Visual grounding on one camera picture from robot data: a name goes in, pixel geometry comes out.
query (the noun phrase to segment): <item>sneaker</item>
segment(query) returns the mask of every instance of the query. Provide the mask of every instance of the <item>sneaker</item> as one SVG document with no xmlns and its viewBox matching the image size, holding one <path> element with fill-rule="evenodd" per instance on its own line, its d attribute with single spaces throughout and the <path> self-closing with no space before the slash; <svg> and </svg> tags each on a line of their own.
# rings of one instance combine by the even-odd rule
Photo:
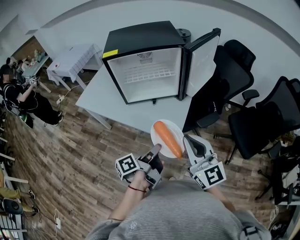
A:
<svg viewBox="0 0 300 240">
<path fill-rule="evenodd" d="M 35 205 L 32 205 L 32 209 L 34 213 L 39 213 L 39 209 Z"/>
<path fill-rule="evenodd" d="M 32 199 L 36 199 L 36 196 L 31 189 L 29 189 L 28 193 L 30 194 Z"/>
<path fill-rule="evenodd" d="M 62 122 L 63 119 L 64 119 L 64 116 L 62 115 L 61 118 L 60 118 L 60 120 L 58 121 L 58 123 L 55 124 L 55 126 L 57 126 L 60 122 Z"/>
</svg>

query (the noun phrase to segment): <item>floor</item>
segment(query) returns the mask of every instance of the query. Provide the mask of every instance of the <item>floor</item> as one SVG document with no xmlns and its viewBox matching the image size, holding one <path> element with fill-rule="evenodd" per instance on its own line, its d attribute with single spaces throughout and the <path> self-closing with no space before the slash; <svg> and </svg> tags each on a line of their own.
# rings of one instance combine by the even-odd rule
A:
<svg viewBox="0 0 300 240">
<path fill-rule="evenodd" d="M 81 78 L 86 82 L 94 74 L 85 72 Z M 52 93 L 41 88 L 38 91 L 56 106 L 58 95 L 66 94 L 67 90 L 54 86 L 46 79 L 42 81 Z M 81 87 L 68 93 L 60 108 L 65 118 L 57 127 L 44 127 L 41 120 L 35 119 L 34 128 L 29 129 L 16 116 L 7 114 L 4 137 L 8 139 L 16 158 L 12 175 L 29 180 L 30 188 L 37 196 L 35 204 L 42 212 L 42 223 L 38 215 L 25 219 L 28 239 L 51 238 L 45 233 L 33 231 L 34 228 L 55 235 L 55 209 L 60 212 L 62 226 L 57 231 L 57 239 L 84 239 L 99 220 L 109 216 L 126 190 L 115 171 L 115 159 L 131 152 L 137 157 L 152 146 L 150 135 L 137 129 L 111 120 L 108 121 L 112 129 L 103 128 L 75 105 L 81 93 Z M 214 140 L 213 133 L 230 133 L 227 123 L 229 112 L 224 111 L 221 119 L 209 128 L 199 129 L 222 162 L 228 158 L 233 142 L 222 138 Z M 184 178 L 187 159 L 162 158 L 165 161 L 165 176 Z M 259 202 L 254 201 L 268 184 L 264 177 L 257 174 L 259 169 L 271 171 L 270 160 L 265 155 L 256 155 L 247 161 L 237 152 L 231 164 L 225 166 L 227 180 L 220 187 L 237 209 L 251 210 L 259 221 L 268 226 L 274 205 L 268 196 Z M 22 185 L 20 188 L 22 190 L 28 186 Z"/>
</svg>

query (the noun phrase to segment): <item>orange carrot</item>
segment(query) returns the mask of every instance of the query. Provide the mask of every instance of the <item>orange carrot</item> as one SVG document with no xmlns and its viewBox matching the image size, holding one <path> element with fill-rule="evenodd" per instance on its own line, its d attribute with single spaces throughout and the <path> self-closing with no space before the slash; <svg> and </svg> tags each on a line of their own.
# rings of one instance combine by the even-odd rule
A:
<svg viewBox="0 0 300 240">
<path fill-rule="evenodd" d="M 182 157 L 181 148 L 166 125 L 161 121 L 157 121 L 156 123 L 154 123 L 153 127 L 158 136 L 164 141 L 171 152 L 178 158 Z"/>
</svg>

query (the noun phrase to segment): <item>black mini fridge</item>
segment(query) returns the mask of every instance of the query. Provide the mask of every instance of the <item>black mini fridge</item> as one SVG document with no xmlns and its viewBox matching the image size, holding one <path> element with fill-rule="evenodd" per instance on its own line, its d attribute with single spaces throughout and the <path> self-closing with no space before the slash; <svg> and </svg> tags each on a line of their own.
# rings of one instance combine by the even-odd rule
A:
<svg viewBox="0 0 300 240">
<path fill-rule="evenodd" d="M 126 104 L 193 96 L 212 77 L 221 29 L 185 44 L 170 21 L 111 31 L 103 63 Z"/>
</svg>

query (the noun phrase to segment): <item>fridge door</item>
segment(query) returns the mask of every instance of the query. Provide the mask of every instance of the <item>fridge door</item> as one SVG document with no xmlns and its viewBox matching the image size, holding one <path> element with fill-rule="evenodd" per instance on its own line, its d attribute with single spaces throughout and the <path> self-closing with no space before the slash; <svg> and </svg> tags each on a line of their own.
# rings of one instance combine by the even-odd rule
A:
<svg viewBox="0 0 300 240">
<path fill-rule="evenodd" d="M 181 78 L 178 99 L 195 95 L 213 76 L 216 64 L 214 56 L 221 35 L 221 29 L 203 35 L 183 47 Z"/>
</svg>

